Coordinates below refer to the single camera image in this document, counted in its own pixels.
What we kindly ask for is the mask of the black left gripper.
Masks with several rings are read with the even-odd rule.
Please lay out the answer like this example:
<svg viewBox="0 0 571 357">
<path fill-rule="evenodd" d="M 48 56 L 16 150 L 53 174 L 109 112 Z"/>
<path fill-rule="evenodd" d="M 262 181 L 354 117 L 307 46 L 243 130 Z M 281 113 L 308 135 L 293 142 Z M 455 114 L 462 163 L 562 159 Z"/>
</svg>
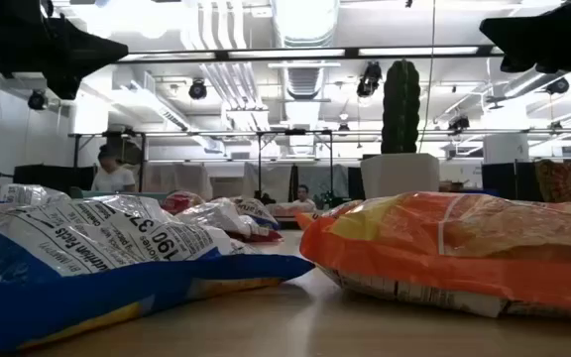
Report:
<svg viewBox="0 0 571 357">
<path fill-rule="evenodd" d="M 16 72 L 39 72 L 61 99 L 73 99 L 81 79 L 127 54 L 126 45 L 82 31 L 67 18 L 0 21 L 0 73 L 11 78 Z"/>
</svg>

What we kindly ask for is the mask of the blue Maruchan ramen packet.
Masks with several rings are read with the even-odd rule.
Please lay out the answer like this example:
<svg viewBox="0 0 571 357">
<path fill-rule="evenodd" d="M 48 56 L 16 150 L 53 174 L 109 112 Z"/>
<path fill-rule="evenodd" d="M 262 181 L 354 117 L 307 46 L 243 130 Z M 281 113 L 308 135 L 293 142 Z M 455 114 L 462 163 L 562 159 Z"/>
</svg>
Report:
<svg viewBox="0 0 571 357">
<path fill-rule="evenodd" d="M 0 352 L 274 286 L 310 269 L 296 256 L 181 221 L 145 197 L 0 203 Z"/>
<path fill-rule="evenodd" d="M 70 200 L 70 196 L 38 184 L 7 183 L 0 186 L 0 202 L 41 205 L 63 200 Z"/>
<path fill-rule="evenodd" d="M 280 224 L 258 199 L 247 197 L 235 198 L 234 204 L 240 215 L 250 216 L 258 225 L 275 231 L 280 229 Z"/>
</svg>

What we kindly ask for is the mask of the orange Maruchan ramen packet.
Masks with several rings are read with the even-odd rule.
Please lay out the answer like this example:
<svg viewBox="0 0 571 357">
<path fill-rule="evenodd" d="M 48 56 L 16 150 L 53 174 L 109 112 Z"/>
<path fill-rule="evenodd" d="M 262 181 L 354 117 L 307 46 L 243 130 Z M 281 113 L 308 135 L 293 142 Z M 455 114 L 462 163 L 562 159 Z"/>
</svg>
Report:
<svg viewBox="0 0 571 357">
<path fill-rule="evenodd" d="M 318 212 L 297 212 L 294 219 L 301 231 L 306 230 L 310 226 L 320 227 L 326 223 L 327 216 Z"/>
<path fill-rule="evenodd" d="M 301 255 L 344 289 L 486 317 L 571 317 L 571 203 L 409 192 L 310 222 Z"/>
</svg>

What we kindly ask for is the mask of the white round column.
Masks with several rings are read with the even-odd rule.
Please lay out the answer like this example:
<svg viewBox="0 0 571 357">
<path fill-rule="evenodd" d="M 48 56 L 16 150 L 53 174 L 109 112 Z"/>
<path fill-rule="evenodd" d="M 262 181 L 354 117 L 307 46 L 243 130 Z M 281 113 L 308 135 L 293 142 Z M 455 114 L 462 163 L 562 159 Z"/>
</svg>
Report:
<svg viewBox="0 0 571 357">
<path fill-rule="evenodd" d="M 527 135 L 503 133 L 486 136 L 483 143 L 483 161 L 487 165 L 528 162 Z"/>
</svg>

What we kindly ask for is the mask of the green cactus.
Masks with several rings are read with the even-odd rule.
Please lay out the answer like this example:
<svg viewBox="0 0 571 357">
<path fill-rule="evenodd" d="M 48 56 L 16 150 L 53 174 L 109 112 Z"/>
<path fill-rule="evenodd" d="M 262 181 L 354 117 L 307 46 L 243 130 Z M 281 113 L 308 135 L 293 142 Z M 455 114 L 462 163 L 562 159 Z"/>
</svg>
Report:
<svg viewBox="0 0 571 357">
<path fill-rule="evenodd" d="M 384 84 L 382 154 L 414 154 L 417 151 L 419 73 L 406 59 L 396 60 Z"/>
</svg>

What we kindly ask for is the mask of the orange patterned tapestry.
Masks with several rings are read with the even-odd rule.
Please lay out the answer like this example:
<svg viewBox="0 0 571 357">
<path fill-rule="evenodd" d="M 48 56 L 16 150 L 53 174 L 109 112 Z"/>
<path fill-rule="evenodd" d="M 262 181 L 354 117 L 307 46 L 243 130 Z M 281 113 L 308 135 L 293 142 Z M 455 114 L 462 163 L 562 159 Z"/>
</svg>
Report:
<svg viewBox="0 0 571 357">
<path fill-rule="evenodd" d="M 539 191 L 545 202 L 571 202 L 571 163 L 534 163 Z"/>
</svg>

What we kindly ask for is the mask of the grey cloth cover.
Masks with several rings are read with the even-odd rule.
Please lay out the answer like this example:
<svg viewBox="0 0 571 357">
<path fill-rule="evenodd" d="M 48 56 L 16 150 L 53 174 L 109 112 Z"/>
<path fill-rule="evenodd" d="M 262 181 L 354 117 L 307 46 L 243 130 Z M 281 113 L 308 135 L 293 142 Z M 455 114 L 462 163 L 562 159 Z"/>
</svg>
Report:
<svg viewBox="0 0 571 357">
<path fill-rule="evenodd" d="M 181 163 L 145 165 L 144 192 L 170 193 L 177 190 L 211 199 L 213 189 L 206 167 Z"/>
<path fill-rule="evenodd" d="M 289 201 L 292 165 L 267 165 L 245 163 L 242 178 L 242 195 L 252 197 L 258 190 L 276 202 Z"/>
</svg>

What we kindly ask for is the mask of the black overhead frame bar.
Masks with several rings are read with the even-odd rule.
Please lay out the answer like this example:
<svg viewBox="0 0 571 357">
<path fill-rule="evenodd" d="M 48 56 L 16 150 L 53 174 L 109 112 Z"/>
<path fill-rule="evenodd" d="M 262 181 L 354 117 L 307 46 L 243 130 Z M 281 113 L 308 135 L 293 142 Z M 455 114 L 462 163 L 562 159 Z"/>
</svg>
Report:
<svg viewBox="0 0 571 357">
<path fill-rule="evenodd" d="M 129 53 L 120 64 L 238 62 L 269 60 L 388 60 L 388 59 L 472 59 L 500 58 L 504 53 L 494 45 L 426 46 L 386 48 L 302 48 L 206 51 L 165 51 Z"/>
</svg>

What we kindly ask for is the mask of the black background station frame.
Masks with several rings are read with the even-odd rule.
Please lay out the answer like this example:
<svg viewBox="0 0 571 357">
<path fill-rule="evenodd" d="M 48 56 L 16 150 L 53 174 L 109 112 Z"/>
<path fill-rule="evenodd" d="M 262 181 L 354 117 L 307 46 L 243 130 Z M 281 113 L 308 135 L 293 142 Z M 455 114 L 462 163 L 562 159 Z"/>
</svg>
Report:
<svg viewBox="0 0 571 357">
<path fill-rule="evenodd" d="M 421 150 L 426 142 L 441 142 L 445 139 L 451 141 L 454 147 L 464 143 L 477 142 L 488 136 L 502 134 L 525 134 L 535 139 L 539 145 L 550 142 L 564 141 L 571 138 L 571 128 L 550 128 L 550 129 L 453 129 L 453 130 L 423 130 L 418 133 L 417 147 Z M 198 144 L 204 144 L 207 140 L 219 140 L 224 142 L 237 143 L 239 140 L 257 142 L 257 154 L 247 158 L 247 163 L 255 163 L 259 168 L 264 165 L 276 163 L 284 164 L 313 164 L 328 163 L 334 166 L 336 163 L 354 164 L 370 159 L 370 154 L 364 154 L 360 147 L 352 150 L 352 152 L 343 155 L 340 152 L 340 146 L 345 143 L 347 137 L 354 137 L 356 143 L 361 145 L 366 137 L 372 137 L 376 143 L 382 142 L 382 134 L 372 130 L 355 130 L 355 131 L 339 131 L 339 130 L 304 130 L 304 129 L 287 129 L 275 131 L 256 131 L 256 132 L 233 132 L 233 131 L 178 131 L 178 132 L 103 132 L 103 133 L 70 133 L 68 135 L 74 140 L 74 147 L 79 151 L 83 146 L 87 145 L 94 139 L 99 138 L 119 138 L 129 139 L 136 138 L 141 141 L 141 156 L 139 165 L 144 166 L 147 163 L 162 164 L 163 159 L 151 159 L 149 157 L 149 144 L 152 139 L 191 139 Z M 264 156 L 263 151 L 276 139 L 280 137 L 310 137 L 312 139 L 310 154 L 283 154 L 277 156 Z"/>
</svg>

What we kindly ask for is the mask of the silver ventilation duct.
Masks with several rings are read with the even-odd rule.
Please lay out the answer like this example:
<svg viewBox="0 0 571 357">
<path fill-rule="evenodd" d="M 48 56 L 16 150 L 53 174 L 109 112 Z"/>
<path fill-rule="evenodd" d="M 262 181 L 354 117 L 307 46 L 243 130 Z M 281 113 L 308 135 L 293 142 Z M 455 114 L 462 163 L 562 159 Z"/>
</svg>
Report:
<svg viewBox="0 0 571 357">
<path fill-rule="evenodd" d="M 333 45 L 340 0 L 270 0 L 280 48 L 329 48 Z M 286 93 L 293 99 L 314 99 L 320 92 L 324 69 L 288 68 Z"/>
</svg>

